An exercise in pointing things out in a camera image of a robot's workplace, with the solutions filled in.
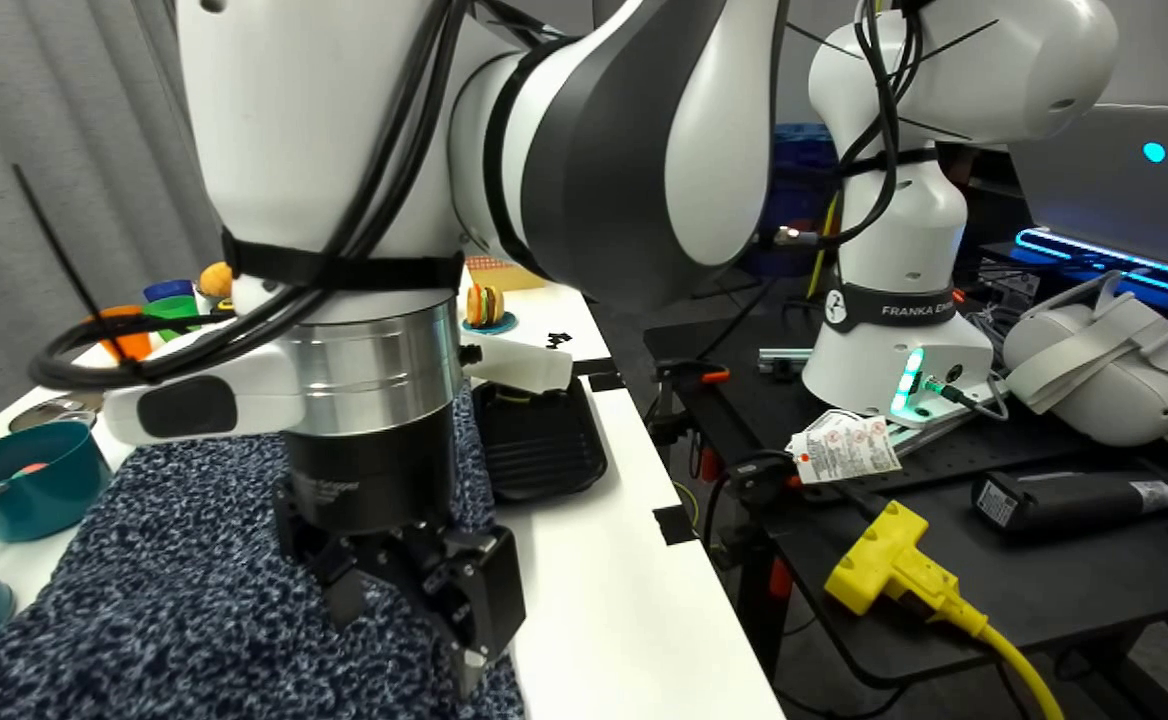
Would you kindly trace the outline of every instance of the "orange object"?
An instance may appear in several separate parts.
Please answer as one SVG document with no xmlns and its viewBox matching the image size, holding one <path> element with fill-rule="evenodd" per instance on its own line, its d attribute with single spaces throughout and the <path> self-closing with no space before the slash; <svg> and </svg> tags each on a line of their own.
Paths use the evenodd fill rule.
<svg viewBox="0 0 1168 720">
<path fill-rule="evenodd" d="M 462 295 L 462 325 L 491 327 L 502 322 L 502 293 L 486 284 L 472 284 Z"/>
<path fill-rule="evenodd" d="M 727 383 L 727 380 L 733 380 L 727 367 L 698 374 L 698 389 L 721 389 L 721 383 Z"/>
<path fill-rule="evenodd" d="M 724 459 L 717 457 L 717 450 L 698 450 L 694 481 L 724 483 L 724 476 L 727 476 L 727 468 L 724 468 Z"/>
<path fill-rule="evenodd" d="M 99 309 L 99 318 L 105 318 L 105 322 L 145 318 L 145 303 L 107 303 L 107 309 Z M 107 348 L 110 362 L 118 362 L 118 357 L 114 357 L 114 345 L 118 345 L 118 353 L 126 353 L 126 362 L 145 362 L 145 357 L 152 357 L 152 342 L 146 342 L 146 334 L 114 336 L 110 345 L 105 342 L 105 348 Z"/>
<path fill-rule="evenodd" d="M 793 571 L 787 571 L 787 564 L 778 557 L 773 560 L 768 591 L 773 591 L 773 599 L 787 599 L 793 596 Z"/>
<path fill-rule="evenodd" d="M 207 264 L 199 276 L 197 276 L 197 293 L 216 300 L 216 303 L 226 303 L 230 300 L 230 269 L 218 262 L 218 264 Z"/>
<path fill-rule="evenodd" d="M 472 284 L 483 284 L 483 290 L 496 290 L 496 293 L 516 293 L 516 290 L 545 290 L 546 279 L 521 269 L 521 264 L 508 264 L 501 256 L 468 256 L 468 276 Z"/>
<path fill-rule="evenodd" d="M 49 466 L 25 466 L 17 476 L 32 476 L 32 471 L 42 471 Z"/>
</svg>

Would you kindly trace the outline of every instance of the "black cable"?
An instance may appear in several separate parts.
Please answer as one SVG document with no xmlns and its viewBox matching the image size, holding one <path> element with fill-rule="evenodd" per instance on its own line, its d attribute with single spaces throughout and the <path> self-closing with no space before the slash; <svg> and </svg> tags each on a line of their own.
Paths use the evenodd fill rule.
<svg viewBox="0 0 1168 720">
<path fill-rule="evenodd" d="M 70 256 L 67 256 L 67 247 L 62 247 L 54 224 L 52 224 L 49 214 L 40 207 L 40 201 L 34 201 L 34 191 L 32 191 L 32 183 L 26 183 L 26 177 L 25 177 L 25 167 L 12 163 L 12 172 L 17 172 L 17 187 L 21 187 L 25 206 L 26 206 L 26 214 L 32 214 L 32 221 L 34 221 L 40 238 L 49 241 L 49 247 L 52 247 L 52 256 L 54 256 L 58 272 L 67 276 L 77 300 L 90 312 L 90 325 L 105 327 L 105 312 L 99 312 L 90 290 L 84 284 L 84 276 L 77 272 L 77 264 L 70 264 Z M 145 380 L 136 357 L 131 357 L 126 348 L 118 348 L 118 336 L 107 336 L 107 348 L 114 353 L 114 362 L 118 362 L 136 380 Z"/>
<path fill-rule="evenodd" d="M 639 412 L 639 424 L 653 424 L 656 407 L 663 404 L 663 393 L 669 393 L 669 383 L 656 383 L 656 389 L 653 389 L 653 402 L 649 402 L 649 407 Z"/>
<path fill-rule="evenodd" d="M 712 547 L 712 524 L 717 524 L 717 505 L 721 505 L 721 492 L 727 488 L 727 481 L 721 476 L 707 492 L 707 507 L 703 507 L 703 547 Z"/>
<path fill-rule="evenodd" d="M 703 364 L 733 334 L 751 318 L 758 300 L 774 290 L 774 276 L 690 357 L 690 364 Z"/>
<path fill-rule="evenodd" d="M 1027 720 L 1027 703 L 1019 698 L 1019 690 L 1011 686 L 1008 670 L 1003 663 L 991 663 L 998 690 L 1008 692 L 1008 702 L 1014 703 L 1014 715 Z"/>
<path fill-rule="evenodd" d="M 802 35 L 802 39 L 811 39 L 811 45 L 819 45 L 819 49 L 830 49 L 830 52 L 839 52 L 839 57 L 856 57 L 856 52 L 830 45 L 826 35 L 814 35 L 814 31 L 793 26 L 793 22 L 784 22 L 784 28 L 794 31 L 794 35 Z"/>
<path fill-rule="evenodd" d="M 491 14 L 496 26 L 502 26 L 516 39 L 525 39 L 526 49 L 538 49 L 546 39 L 565 39 L 554 28 L 546 28 L 538 18 L 510 9 L 502 0 L 478 0 L 478 9 Z"/>
<path fill-rule="evenodd" d="M 814 624 L 819 624 L 819 621 L 807 616 L 802 624 L 787 627 L 784 636 L 801 636 L 801 634 L 807 634 L 807 627 L 814 627 Z"/>
<path fill-rule="evenodd" d="M 703 452 L 703 438 L 698 434 L 690 434 L 688 438 L 688 481 L 698 481 L 698 452 Z"/>
<path fill-rule="evenodd" d="M 389 224 L 397 221 L 397 214 L 401 214 L 401 206 L 419 172 L 419 146 L 427 155 L 427 140 L 436 136 L 436 121 L 441 121 L 441 103 L 444 103 L 444 87 L 448 87 L 448 74 L 453 74 L 453 52 L 454 52 L 468 9 L 472 9 L 472 0 L 436 0 L 433 14 L 425 18 L 415 45 L 407 52 L 404 78 L 392 94 L 389 121 L 384 121 L 379 140 L 372 147 L 372 160 L 364 167 L 364 181 L 360 181 L 350 206 L 344 207 L 332 241 L 323 243 L 323 256 L 354 256 L 354 251 L 366 256 L 379 243 L 379 238 L 389 234 Z M 415 110 L 419 87 L 425 87 L 425 103 L 415 111 L 411 136 L 404 140 L 407 147 L 401 151 L 401 132 Z M 372 207 L 372 201 L 379 196 L 384 167 L 397 151 L 404 160 L 397 163 L 384 201 Z M 272 300 L 264 300 L 255 312 L 235 318 L 226 327 L 207 334 L 191 348 L 146 362 L 145 377 L 166 380 L 166 377 L 184 377 L 184 374 L 243 357 L 260 345 L 275 342 L 281 334 L 297 327 L 328 295 L 332 293 L 316 293 L 316 290 L 284 290 Z M 79 342 L 87 334 L 70 327 L 58 342 L 52 342 L 52 348 L 42 348 L 34 357 L 32 380 L 40 380 L 49 389 L 123 389 L 123 383 L 136 383 L 131 374 L 70 367 L 70 357 L 79 353 L 79 345 L 67 345 L 70 336 Z"/>
<path fill-rule="evenodd" d="M 858 483 L 826 483 L 843 505 L 850 505 L 858 512 L 858 521 L 875 521 L 888 505 L 873 492 L 865 492 Z"/>
<path fill-rule="evenodd" d="M 919 45 L 913 35 L 915 35 L 915 22 L 906 22 L 905 49 Z M 867 66 L 873 86 L 875 86 L 878 121 L 867 126 L 867 132 L 849 147 L 843 163 L 858 160 L 858 151 L 873 146 L 873 136 L 878 136 L 885 140 L 885 183 L 878 183 L 875 206 L 867 207 L 867 217 L 858 224 L 836 234 L 836 238 L 822 238 L 819 241 L 822 247 L 839 247 L 839 243 L 865 238 L 893 207 L 894 183 L 900 183 L 900 118 L 894 118 L 894 103 L 906 94 L 906 86 L 915 78 L 915 66 L 906 66 L 906 52 L 905 52 L 894 78 L 888 78 L 885 52 L 878 52 L 875 14 L 865 14 L 865 26 L 856 26 L 856 45 L 858 45 L 865 66 Z"/>
<path fill-rule="evenodd" d="M 1078 657 L 1078 670 L 1066 674 L 1066 660 L 1071 660 L 1071 657 L 1078 657 L 1078 652 L 1056 652 L 1056 657 L 1053 657 L 1053 678 L 1056 678 L 1060 686 L 1074 686 L 1074 680 L 1097 678 L 1097 663 L 1088 663 L 1084 657 Z"/>
<path fill-rule="evenodd" d="M 893 690 L 893 698 L 885 703 L 867 709 L 867 714 L 826 714 L 826 709 L 814 709 L 814 703 L 802 703 L 802 702 L 787 698 L 784 690 L 774 690 L 774 698 L 784 703 L 793 703 L 794 714 L 802 714 L 802 715 L 822 715 L 822 720 L 875 720 L 875 715 L 893 714 L 905 702 L 906 690 L 913 686 Z"/>
</svg>

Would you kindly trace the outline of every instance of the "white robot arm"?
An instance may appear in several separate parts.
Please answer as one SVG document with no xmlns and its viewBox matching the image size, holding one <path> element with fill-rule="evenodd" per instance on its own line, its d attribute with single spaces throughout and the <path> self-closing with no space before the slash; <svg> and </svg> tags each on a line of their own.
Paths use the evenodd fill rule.
<svg viewBox="0 0 1168 720">
<path fill-rule="evenodd" d="M 389 575 L 448 616 L 468 670 L 483 670 L 508 649 L 525 607 L 510 536 L 454 536 L 448 524 L 448 404 L 462 383 L 453 318 L 458 238 L 620 309 L 670 300 L 698 269 L 727 264 L 768 187 L 787 0 L 624 0 L 585 39 L 530 52 L 472 9 L 179 0 L 199 167 L 240 279 L 266 293 L 240 300 L 230 325 L 188 348 L 110 374 L 84 374 L 62 357 L 118 325 L 77 327 L 34 364 L 34 380 L 131 389 L 114 407 L 131 412 L 140 440 L 260 434 L 275 420 L 286 450 L 284 547 L 335 570 L 316 570 L 332 611 L 350 616 L 360 579 Z M 1014 86 L 964 102 L 991 81 L 946 70 L 957 52 L 938 57 L 938 39 L 974 28 L 980 14 L 994 22 L 985 39 L 1003 52 L 985 70 Z M 974 136 L 1053 126 L 1066 110 L 1036 110 L 1041 102 L 1092 102 L 1056 94 L 1053 81 L 1062 74 L 1071 87 L 1074 52 L 1060 31 L 1084 28 L 1071 26 L 1084 14 L 1102 18 L 1092 0 L 934 0 L 924 9 L 924 49 L 934 57 L 900 111 Z M 878 103 L 849 31 L 830 45 L 843 49 L 814 61 L 811 94 L 849 147 Z M 878 49 L 888 61 L 905 52 L 900 22 L 885 18 Z M 900 136 L 906 147 L 928 146 L 913 128 Z M 849 183 L 849 221 L 867 217 L 878 177 L 873 167 Z M 930 163 L 900 172 L 894 206 L 843 247 L 849 284 L 894 295 L 946 284 L 961 207 L 934 177 Z M 894 345 L 850 336 L 843 353 L 822 336 L 819 353 L 850 362 L 849 367 L 858 348 Z M 266 364 L 286 389 L 251 389 L 260 377 L 240 367 L 216 374 L 226 364 Z M 836 402 L 843 377 L 826 377 L 807 374 Z"/>
<path fill-rule="evenodd" d="M 913 86 L 894 102 L 893 146 L 867 136 L 865 163 L 843 181 L 856 241 L 839 243 L 839 284 L 802 383 L 836 407 L 900 417 L 906 377 L 972 389 L 991 367 L 991 342 L 946 295 L 966 207 L 930 146 L 1027 140 L 1092 110 L 1117 66 L 1117 22 L 1100 0 L 905 0 L 875 22 L 885 70 Z M 865 26 L 830 31 L 807 81 L 839 155 L 885 118 L 856 39 Z"/>
</svg>

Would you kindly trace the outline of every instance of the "white table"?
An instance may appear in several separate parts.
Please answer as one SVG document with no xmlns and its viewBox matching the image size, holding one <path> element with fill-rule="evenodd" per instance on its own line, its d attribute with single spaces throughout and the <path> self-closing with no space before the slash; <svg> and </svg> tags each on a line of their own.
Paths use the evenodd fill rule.
<svg viewBox="0 0 1168 720">
<path fill-rule="evenodd" d="M 605 362 L 608 345 L 571 290 L 508 293 L 521 325 L 508 342 L 546 345 Z M 26 393 L 4 424 L 52 393 Z M 530 715 L 546 720 L 778 720 L 778 703 L 735 624 L 735 611 L 698 544 L 663 544 L 656 507 L 677 488 L 627 393 L 587 393 L 608 476 L 571 502 L 502 512 L 516 531 L 526 621 L 510 640 L 516 678 Z M 96 434 L 114 468 L 126 450 Z M 34 544 L 0 544 L 0 579 L 21 607 L 34 599 L 70 531 Z"/>
</svg>

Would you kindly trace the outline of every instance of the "computer monitor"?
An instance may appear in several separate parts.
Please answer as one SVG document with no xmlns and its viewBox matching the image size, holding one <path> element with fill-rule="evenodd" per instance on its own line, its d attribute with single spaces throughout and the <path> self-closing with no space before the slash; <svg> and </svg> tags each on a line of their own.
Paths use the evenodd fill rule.
<svg viewBox="0 0 1168 720">
<path fill-rule="evenodd" d="M 1121 61 L 1100 110 L 1060 136 L 1011 146 L 1041 224 L 1014 251 L 1041 251 L 1078 276 L 1141 269 L 1132 284 L 1168 309 L 1168 0 L 1108 9 L 1121 26 Z"/>
</svg>

